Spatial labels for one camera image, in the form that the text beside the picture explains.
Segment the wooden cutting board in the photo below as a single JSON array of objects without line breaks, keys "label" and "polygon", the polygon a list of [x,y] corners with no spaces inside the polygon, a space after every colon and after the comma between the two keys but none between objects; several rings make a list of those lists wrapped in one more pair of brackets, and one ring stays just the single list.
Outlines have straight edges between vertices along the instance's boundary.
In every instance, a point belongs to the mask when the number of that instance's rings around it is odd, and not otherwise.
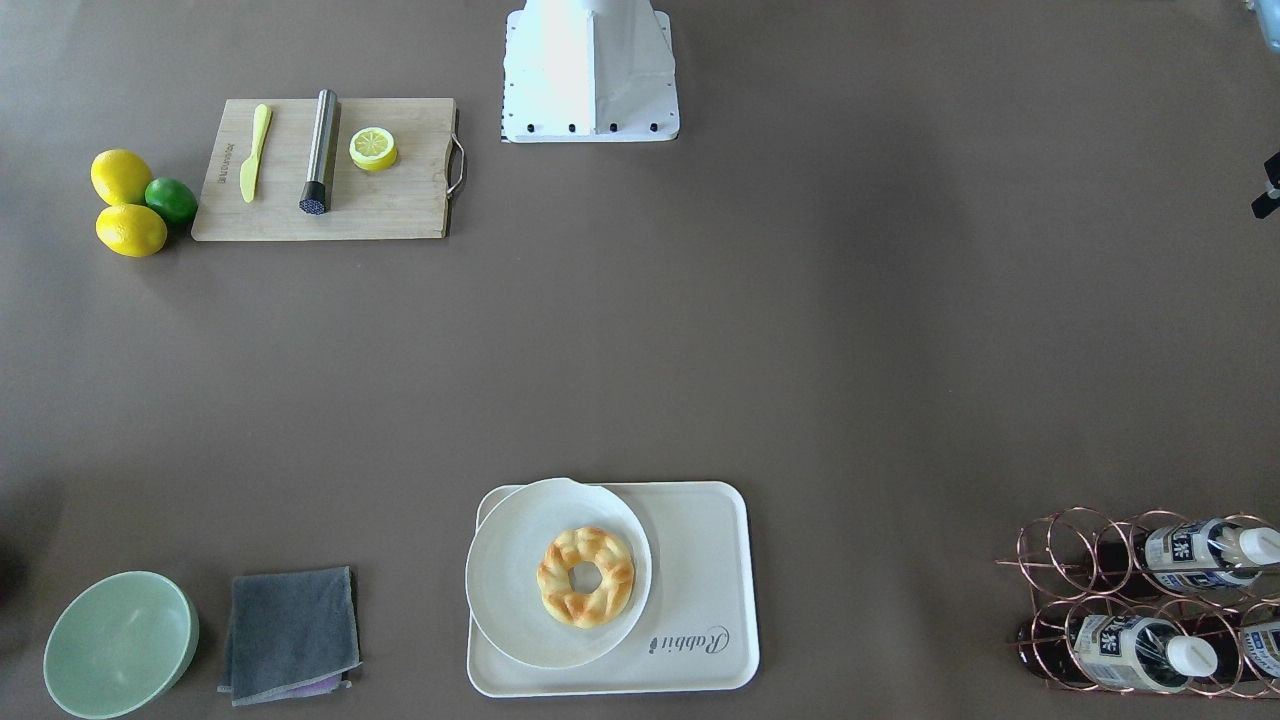
[{"label": "wooden cutting board", "polygon": [[[257,193],[244,202],[241,164],[248,158],[253,109],[271,106]],[[338,147],[329,211],[298,209],[311,154],[316,100],[228,100],[218,127],[191,236],[207,241],[392,240],[444,237],[449,156],[457,105],[451,97],[339,99]],[[376,126],[396,138],[399,159],[370,173],[351,161],[356,131]]]}]

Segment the green bowl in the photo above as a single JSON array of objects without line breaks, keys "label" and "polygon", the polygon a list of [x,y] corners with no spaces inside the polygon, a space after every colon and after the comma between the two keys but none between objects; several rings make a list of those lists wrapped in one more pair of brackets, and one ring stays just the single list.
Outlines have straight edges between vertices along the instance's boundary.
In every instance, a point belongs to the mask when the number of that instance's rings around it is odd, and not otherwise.
[{"label": "green bowl", "polygon": [[54,625],[45,687],[77,717],[119,717],[172,688],[198,638],[196,609],[172,580],[141,570],[111,575],[82,592]]}]

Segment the lime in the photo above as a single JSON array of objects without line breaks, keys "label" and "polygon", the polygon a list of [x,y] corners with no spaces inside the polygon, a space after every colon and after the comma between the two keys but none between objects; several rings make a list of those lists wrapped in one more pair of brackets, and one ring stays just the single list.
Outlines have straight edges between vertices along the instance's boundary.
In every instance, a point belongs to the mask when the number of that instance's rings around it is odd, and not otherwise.
[{"label": "lime", "polygon": [[383,128],[365,128],[351,136],[351,159],[361,170],[376,173],[396,164],[396,138]]},{"label": "lime", "polygon": [[184,225],[196,217],[196,195],[174,178],[156,178],[142,193],[147,208],[155,210],[170,225]]},{"label": "lime", "polygon": [[88,177],[108,205],[141,204],[151,182],[151,168],[142,158],[118,147],[93,158]]},{"label": "lime", "polygon": [[120,255],[145,258],[168,237],[164,219],[146,205],[111,205],[97,215],[97,238]]}]

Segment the bottle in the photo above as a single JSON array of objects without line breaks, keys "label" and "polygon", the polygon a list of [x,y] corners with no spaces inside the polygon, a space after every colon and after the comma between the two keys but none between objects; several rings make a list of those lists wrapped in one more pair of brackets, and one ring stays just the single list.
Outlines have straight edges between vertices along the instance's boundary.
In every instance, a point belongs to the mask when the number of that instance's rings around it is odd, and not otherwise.
[{"label": "bottle", "polygon": [[[1124,597],[1156,597],[1162,592],[1196,594],[1215,588],[1245,588],[1258,568],[1280,562],[1280,532],[1243,528],[1220,518],[1134,533],[1137,566],[1117,591]],[[1098,544],[1103,579],[1123,578],[1130,568],[1120,541]]]},{"label": "bottle", "polygon": [[1032,623],[1024,623],[1018,629],[1023,665],[1041,678],[1066,684],[1157,693],[1176,693],[1192,678],[1207,678],[1217,670],[1213,647],[1184,635],[1167,620],[1087,615],[1070,621],[1068,635],[1039,641],[1032,650]]},{"label": "bottle", "polygon": [[[1251,623],[1243,628],[1224,626],[1222,623],[1199,621],[1190,632],[1213,647],[1219,657],[1213,679],[1220,683],[1252,682],[1280,678],[1280,619],[1271,618]],[[1242,652],[1249,662],[1242,661]]]}]

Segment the wine rack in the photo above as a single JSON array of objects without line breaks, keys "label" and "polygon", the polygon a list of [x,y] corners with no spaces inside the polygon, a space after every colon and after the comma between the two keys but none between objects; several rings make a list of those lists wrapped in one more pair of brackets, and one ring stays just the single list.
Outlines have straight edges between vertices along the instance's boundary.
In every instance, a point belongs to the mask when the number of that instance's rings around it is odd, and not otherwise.
[{"label": "wine rack", "polygon": [[[1222,518],[1247,528],[1274,528],[1254,515]],[[1030,594],[1029,624],[1023,625],[1012,643],[1028,670],[1044,676],[1053,689],[1146,693],[1064,678],[1041,653],[1047,643],[1064,642],[1068,625],[1078,618],[1140,615],[1167,620],[1187,634],[1234,643],[1235,657],[1220,657],[1217,679],[1194,678],[1180,694],[1280,700],[1280,678],[1268,676],[1253,664],[1236,633],[1243,625],[1280,620],[1280,569],[1260,569],[1258,578],[1247,588],[1217,588],[1201,594],[1175,593],[1151,580],[1142,587],[1158,594],[1147,597],[1144,592],[1134,597],[1135,580],[1149,575],[1135,560],[1134,538],[1156,528],[1190,521],[1162,509],[1117,520],[1091,507],[1070,507],[1024,525],[1018,533],[1015,555],[997,564],[1016,568]],[[1126,562],[1115,562],[1112,568],[1112,562],[1103,560],[1121,557],[1121,552]],[[1076,669],[1085,675],[1079,662]]]}]

